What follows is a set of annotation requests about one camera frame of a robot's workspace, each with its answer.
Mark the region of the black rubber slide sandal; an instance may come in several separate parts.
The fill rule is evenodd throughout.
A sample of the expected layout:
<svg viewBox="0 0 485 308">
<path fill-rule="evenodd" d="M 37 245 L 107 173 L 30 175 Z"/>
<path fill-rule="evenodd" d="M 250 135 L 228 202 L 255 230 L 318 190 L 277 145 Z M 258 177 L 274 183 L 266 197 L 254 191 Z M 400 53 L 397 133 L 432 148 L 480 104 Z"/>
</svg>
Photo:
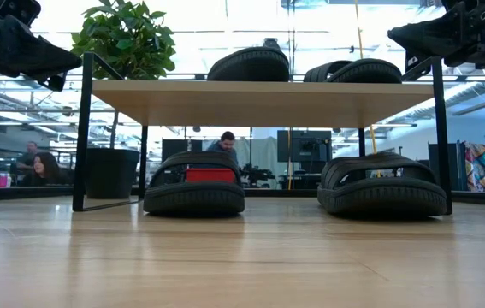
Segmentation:
<svg viewBox="0 0 485 308">
<path fill-rule="evenodd" d="M 380 59 L 340 60 L 309 70 L 304 82 L 401 84 L 402 74 L 397 66 Z"/>
<path fill-rule="evenodd" d="M 447 213 L 447 194 L 432 170 L 392 152 L 331 160 L 322 169 L 317 199 L 336 216 Z"/>
<path fill-rule="evenodd" d="M 207 81 L 288 82 L 289 61 L 275 48 L 244 48 L 218 60 Z"/>
<path fill-rule="evenodd" d="M 231 169 L 235 182 L 188 182 L 187 169 Z M 238 164 L 224 152 L 184 151 L 156 170 L 143 209 L 153 216 L 236 216 L 245 210 Z"/>
</svg>

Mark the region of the green leafy plant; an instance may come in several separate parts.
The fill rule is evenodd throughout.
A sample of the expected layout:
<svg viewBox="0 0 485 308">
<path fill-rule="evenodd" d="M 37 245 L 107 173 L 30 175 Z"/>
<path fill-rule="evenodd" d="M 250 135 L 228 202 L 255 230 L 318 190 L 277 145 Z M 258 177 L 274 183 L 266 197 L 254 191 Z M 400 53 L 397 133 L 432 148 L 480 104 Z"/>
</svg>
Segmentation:
<svg viewBox="0 0 485 308">
<path fill-rule="evenodd" d="M 100 56 L 124 80 L 157 80 L 174 71 L 174 32 L 164 24 L 165 12 L 143 1 L 99 2 L 83 13 L 81 30 L 72 34 L 72 53 Z"/>
</svg>

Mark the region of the person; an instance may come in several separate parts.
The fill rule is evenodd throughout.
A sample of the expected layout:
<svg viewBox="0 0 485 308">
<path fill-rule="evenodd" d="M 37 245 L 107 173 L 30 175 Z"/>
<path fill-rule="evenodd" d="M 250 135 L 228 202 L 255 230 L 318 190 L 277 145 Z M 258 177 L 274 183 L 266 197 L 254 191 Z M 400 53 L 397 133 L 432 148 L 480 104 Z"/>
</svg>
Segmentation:
<svg viewBox="0 0 485 308">
<path fill-rule="evenodd" d="M 17 169 L 30 170 L 33 168 L 33 162 L 36 154 L 38 153 L 38 145 L 29 141 L 27 143 L 27 151 L 16 160 Z"/>
<path fill-rule="evenodd" d="M 219 140 L 214 141 L 206 150 L 227 153 L 235 162 L 239 164 L 237 152 L 234 149 L 235 136 L 232 132 L 226 131 Z"/>
<path fill-rule="evenodd" d="M 33 159 L 32 171 L 21 180 L 21 187 L 70 186 L 68 174 L 49 152 L 38 152 Z"/>
</svg>

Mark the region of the black plant pot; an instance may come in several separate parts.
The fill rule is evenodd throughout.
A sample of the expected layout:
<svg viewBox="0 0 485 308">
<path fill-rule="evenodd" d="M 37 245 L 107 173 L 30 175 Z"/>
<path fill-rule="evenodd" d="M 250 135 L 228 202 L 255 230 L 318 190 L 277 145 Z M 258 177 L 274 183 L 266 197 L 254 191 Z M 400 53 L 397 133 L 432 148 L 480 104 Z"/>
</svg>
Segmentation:
<svg viewBox="0 0 485 308">
<path fill-rule="evenodd" d="M 129 198 L 138 163 L 137 151 L 89 148 L 86 151 L 86 196 L 95 199 Z"/>
</svg>

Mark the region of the colourful patterned cloth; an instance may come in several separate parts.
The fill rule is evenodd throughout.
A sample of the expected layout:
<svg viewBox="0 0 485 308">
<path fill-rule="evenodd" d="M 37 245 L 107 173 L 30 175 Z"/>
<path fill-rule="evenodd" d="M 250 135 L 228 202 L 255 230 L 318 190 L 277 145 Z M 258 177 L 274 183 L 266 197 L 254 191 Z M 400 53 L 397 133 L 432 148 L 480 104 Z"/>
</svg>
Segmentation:
<svg viewBox="0 0 485 308">
<path fill-rule="evenodd" d="M 485 193 L 485 145 L 465 141 L 464 149 L 468 190 Z"/>
</svg>

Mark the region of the large black monitor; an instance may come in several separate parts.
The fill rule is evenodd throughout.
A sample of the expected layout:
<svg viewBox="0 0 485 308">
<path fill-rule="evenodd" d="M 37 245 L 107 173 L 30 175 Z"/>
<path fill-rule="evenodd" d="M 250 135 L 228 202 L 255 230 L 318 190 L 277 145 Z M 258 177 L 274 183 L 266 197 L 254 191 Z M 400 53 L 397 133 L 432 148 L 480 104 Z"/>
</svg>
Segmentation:
<svg viewBox="0 0 485 308">
<path fill-rule="evenodd" d="M 330 131 L 278 130 L 277 161 L 327 162 L 332 156 Z"/>
</svg>

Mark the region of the small black monitor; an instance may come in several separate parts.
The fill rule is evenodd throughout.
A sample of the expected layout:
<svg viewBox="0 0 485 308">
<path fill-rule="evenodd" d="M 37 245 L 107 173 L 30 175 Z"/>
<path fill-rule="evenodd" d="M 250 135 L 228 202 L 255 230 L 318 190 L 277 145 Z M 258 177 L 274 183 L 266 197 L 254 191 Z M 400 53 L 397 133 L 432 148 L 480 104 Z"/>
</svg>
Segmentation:
<svg viewBox="0 0 485 308">
<path fill-rule="evenodd" d="M 184 151 L 202 151 L 203 141 L 198 139 L 163 139 L 161 159 L 164 163 L 174 154 Z"/>
</svg>

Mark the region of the red box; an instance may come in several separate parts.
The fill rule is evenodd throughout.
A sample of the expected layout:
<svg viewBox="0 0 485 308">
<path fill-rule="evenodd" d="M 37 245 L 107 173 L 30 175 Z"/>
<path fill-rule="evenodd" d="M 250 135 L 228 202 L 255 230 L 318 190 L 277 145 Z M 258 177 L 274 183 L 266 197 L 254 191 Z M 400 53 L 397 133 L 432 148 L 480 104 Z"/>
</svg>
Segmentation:
<svg viewBox="0 0 485 308">
<path fill-rule="evenodd" d="M 186 180 L 188 182 L 235 182 L 235 174 L 231 169 L 187 169 Z"/>
</svg>

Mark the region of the black machine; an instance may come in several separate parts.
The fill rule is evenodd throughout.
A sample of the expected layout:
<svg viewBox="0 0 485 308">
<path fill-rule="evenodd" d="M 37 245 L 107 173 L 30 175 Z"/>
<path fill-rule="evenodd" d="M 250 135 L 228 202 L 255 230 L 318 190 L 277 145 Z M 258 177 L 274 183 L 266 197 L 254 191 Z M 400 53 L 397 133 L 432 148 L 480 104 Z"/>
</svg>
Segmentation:
<svg viewBox="0 0 485 308">
<path fill-rule="evenodd" d="M 260 169 L 250 163 L 240 168 L 240 175 L 245 178 L 243 188 L 270 188 L 269 181 L 275 179 L 270 169 Z"/>
</svg>

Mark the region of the black aluminium table frame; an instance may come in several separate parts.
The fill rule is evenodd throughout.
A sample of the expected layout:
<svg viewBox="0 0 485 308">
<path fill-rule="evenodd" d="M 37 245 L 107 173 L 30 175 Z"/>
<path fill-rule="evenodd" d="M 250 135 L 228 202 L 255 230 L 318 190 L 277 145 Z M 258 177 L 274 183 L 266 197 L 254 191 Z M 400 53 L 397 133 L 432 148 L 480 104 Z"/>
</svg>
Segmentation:
<svg viewBox="0 0 485 308">
<path fill-rule="evenodd" d="M 72 187 L 0 187 L 0 200 L 18 198 L 51 198 L 71 196 Z M 247 197 L 259 198 L 315 198 L 315 190 L 246 189 Z M 454 203 L 485 204 L 485 192 L 452 191 Z"/>
</svg>

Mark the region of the wooden shelf black metal frame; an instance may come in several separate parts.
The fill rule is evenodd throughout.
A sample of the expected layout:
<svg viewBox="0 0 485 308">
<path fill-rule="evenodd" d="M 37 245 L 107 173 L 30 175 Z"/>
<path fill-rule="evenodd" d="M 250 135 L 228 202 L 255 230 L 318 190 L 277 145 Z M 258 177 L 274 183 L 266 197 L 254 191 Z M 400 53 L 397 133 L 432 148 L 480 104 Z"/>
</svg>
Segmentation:
<svg viewBox="0 0 485 308">
<path fill-rule="evenodd" d="M 439 57 L 422 60 L 401 84 L 123 80 L 92 52 L 82 57 L 79 137 L 72 209 L 85 210 L 86 151 L 92 97 L 142 126 L 351 127 L 365 153 L 366 127 L 432 98 L 441 188 L 452 192 L 447 116 Z"/>
</svg>

